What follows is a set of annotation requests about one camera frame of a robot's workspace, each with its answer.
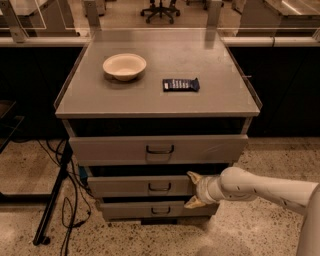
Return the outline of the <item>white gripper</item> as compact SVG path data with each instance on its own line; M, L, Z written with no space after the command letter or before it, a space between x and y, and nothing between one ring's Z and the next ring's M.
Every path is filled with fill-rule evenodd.
M196 186L196 194L184 204L186 209L200 208L222 199L218 176L202 176L192 171L188 171L187 175Z

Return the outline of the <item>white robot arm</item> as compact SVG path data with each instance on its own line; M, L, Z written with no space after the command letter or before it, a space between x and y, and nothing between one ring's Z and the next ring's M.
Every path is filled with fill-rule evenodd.
M320 256L320 184L316 182L254 175L239 167L228 167L220 175L203 176L188 171L195 194L187 209L221 200L251 201L257 197L303 216L296 256Z

